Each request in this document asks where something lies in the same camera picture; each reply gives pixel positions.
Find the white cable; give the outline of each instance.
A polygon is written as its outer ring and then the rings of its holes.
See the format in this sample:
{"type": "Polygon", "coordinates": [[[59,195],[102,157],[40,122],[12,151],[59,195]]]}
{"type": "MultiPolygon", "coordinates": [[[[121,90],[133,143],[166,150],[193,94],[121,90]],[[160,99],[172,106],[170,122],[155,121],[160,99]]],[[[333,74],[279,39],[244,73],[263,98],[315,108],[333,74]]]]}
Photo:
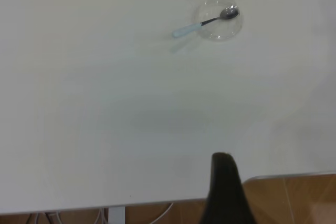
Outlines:
{"type": "MultiPolygon", "coordinates": [[[[174,203],[170,203],[170,205],[168,206],[168,208],[165,210],[165,212],[163,212],[160,216],[158,216],[155,220],[153,220],[151,223],[149,224],[154,224],[156,223],[158,220],[160,220],[171,208],[172,206],[174,205],[174,203]]],[[[62,221],[61,221],[61,218],[59,216],[59,212],[56,212],[56,217],[57,217],[57,220],[59,222],[59,224],[63,224],[62,221]]],[[[99,217],[101,217],[101,223],[102,224],[109,224],[108,220],[105,218],[105,215],[104,215],[104,209],[103,208],[100,208],[99,211],[98,211],[98,215],[96,217],[96,220],[94,221],[94,224],[97,224],[98,221],[99,221],[99,217]]],[[[34,224],[37,224],[37,220],[38,220],[38,214],[35,216],[35,223],[34,224]]]]}
{"type": "Polygon", "coordinates": [[[37,213],[37,214],[35,215],[35,221],[34,221],[34,224],[37,224],[37,222],[38,222],[38,215],[39,215],[39,213],[37,213]]]}
{"type": "Polygon", "coordinates": [[[101,224],[109,224],[108,220],[105,218],[103,208],[100,208],[100,214],[101,214],[101,224]]]}
{"type": "Polygon", "coordinates": [[[101,214],[101,212],[100,212],[100,209],[99,209],[99,211],[98,211],[98,215],[97,215],[97,217],[96,217],[96,220],[94,221],[94,224],[97,224],[97,223],[98,223],[100,214],[101,214]]]}
{"type": "Polygon", "coordinates": [[[61,218],[59,216],[59,212],[56,212],[56,217],[57,217],[58,223],[63,224],[62,221],[61,221],[61,218]]]}
{"type": "Polygon", "coordinates": [[[158,220],[160,220],[171,208],[172,206],[174,205],[174,203],[170,203],[170,205],[168,206],[168,208],[166,209],[165,212],[163,212],[159,217],[157,217],[155,220],[153,220],[151,223],[149,224],[154,224],[156,223],[158,220]]]}

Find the white table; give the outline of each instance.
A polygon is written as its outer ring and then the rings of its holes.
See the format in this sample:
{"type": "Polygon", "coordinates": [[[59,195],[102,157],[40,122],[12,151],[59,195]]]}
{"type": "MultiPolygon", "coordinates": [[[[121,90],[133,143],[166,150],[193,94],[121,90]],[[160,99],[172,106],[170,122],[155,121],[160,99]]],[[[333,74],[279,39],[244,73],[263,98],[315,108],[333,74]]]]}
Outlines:
{"type": "Polygon", "coordinates": [[[336,169],[336,0],[237,0],[223,43],[172,30],[201,0],[0,0],[0,214],[206,197],[336,169]]]}

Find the clear glass bowl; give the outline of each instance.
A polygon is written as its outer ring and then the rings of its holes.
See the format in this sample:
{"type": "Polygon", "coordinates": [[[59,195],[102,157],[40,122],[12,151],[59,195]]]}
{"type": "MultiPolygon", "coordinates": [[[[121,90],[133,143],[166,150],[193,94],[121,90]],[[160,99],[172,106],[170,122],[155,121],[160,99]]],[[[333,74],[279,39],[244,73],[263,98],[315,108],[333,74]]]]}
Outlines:
{"type": "MultiPolygon", "coordinates": [[[[230,6],[237,6],[230,0],[206,0],[201,3],[194,17],[196,23],[203,22],[220,15],[222,10],[230,6]]],[[[203,38],[222,41],[235,36],[243,26],[243,16],[239,10],[239,15],[230,20],[215,20],[199,30],[203,38]]]]}

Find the light blue spoon handle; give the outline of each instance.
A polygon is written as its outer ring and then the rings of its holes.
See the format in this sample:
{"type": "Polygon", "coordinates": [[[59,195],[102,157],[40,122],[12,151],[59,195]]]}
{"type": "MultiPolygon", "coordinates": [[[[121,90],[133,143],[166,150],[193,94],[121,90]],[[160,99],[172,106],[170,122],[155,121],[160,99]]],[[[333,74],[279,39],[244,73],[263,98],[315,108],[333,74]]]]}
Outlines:
{"type": "Polygon", "coordinates": [[[178,30],[173,31],[173,37],[174,38],[180,38],[182,36],[185,36],[189,33],[191,33],[192,31],[197,31],[202,27],[201,23],[196,23],[196,24],[192,24],[186,27],[182,27],[178,30]]]}

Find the metal spoon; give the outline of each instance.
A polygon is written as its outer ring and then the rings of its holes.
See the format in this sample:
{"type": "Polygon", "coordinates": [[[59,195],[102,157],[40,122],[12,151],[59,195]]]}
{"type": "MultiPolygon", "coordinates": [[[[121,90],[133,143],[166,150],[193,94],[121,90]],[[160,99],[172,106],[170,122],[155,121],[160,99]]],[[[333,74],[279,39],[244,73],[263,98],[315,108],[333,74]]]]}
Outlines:
{"type": "Polygon", "coordinates": [[[197,31],[199,30],[202,26],[209,24],[212,21],[221,19],[221,20],[230,20],[233,19],[235,17],[237,17],[239,15],[239,9],[237,6],[232,5],[229,7],[226,7],[224,10],[222,10],[221,14],[219,15],[219,17],[217,18],[212,18],[209,19],[207,21],[203,21],[200,23],[196,23],[196,24],[192,24],[192,25],[188,25],[186,27],[182,27],[178,30],[173,31],[173,37],[174,38],[180,38],[182,36],[185,36],[189,33],[191,33],[192,31],[197,31]]]}

